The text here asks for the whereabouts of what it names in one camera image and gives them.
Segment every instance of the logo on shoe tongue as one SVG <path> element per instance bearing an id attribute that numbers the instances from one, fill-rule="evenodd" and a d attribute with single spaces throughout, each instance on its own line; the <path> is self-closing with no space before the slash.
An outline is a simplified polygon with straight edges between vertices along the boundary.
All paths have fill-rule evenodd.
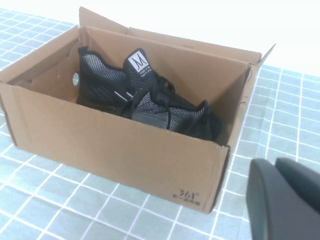
<path id="1" fill-rule="evenodd" d="M 140 51 L 135 52 L 128 60 L 138 73 L 149 66 L 147 59 Z"/>

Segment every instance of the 361 logo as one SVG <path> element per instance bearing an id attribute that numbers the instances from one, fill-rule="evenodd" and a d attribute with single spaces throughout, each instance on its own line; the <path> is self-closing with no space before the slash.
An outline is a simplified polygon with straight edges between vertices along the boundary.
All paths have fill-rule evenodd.
<path id="1" fill-rule="evenodd" d="M 186 191 L 184 189 L 180 189 L 179 194 L 172 195 L 173 198 L 183 199 L 185 202 L 200 206 L 201 203 L 196 200 L 197 196 L 199 196 L 199 193 Z"/>

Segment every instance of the cardboard box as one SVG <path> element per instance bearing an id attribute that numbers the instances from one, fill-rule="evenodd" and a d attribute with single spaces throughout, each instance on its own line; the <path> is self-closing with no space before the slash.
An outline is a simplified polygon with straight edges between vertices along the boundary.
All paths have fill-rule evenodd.
<path id="1" fill-rule="evenodd" d="M 126 28 L 83 7 L 80 25 L 0 72 L 0 103 L 18 148 L 209 213 L 268 54 Z M 194 104 L 207 99 L 224 129 L 215 142 L 75 104 L 78 48 L 122 67 L 136 48 Z"/>

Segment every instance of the tiled floor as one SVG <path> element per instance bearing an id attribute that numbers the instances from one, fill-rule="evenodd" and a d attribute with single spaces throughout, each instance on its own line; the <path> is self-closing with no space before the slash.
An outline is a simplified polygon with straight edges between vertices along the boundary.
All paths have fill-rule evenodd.
<path id="1" fill-rule="evenodd" d="M 0 9 L 0 70 L 72 26 Z M 249 240 L 250 160 L 320 172 L 320 77 L 263 66 L 211 214 L 17 149 L 0 112 L 0 240 Z"/>

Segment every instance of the shoe tongue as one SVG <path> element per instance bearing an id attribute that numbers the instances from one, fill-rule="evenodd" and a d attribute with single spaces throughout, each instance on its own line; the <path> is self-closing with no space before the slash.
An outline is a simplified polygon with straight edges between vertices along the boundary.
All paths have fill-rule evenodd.
<path id="1" fill-rule="evenodd" d="M 136 49 L 124 60 L 123 69 L 134 87 L 158 86 L 156 73 L 152 70 L 142 48 Z"/>

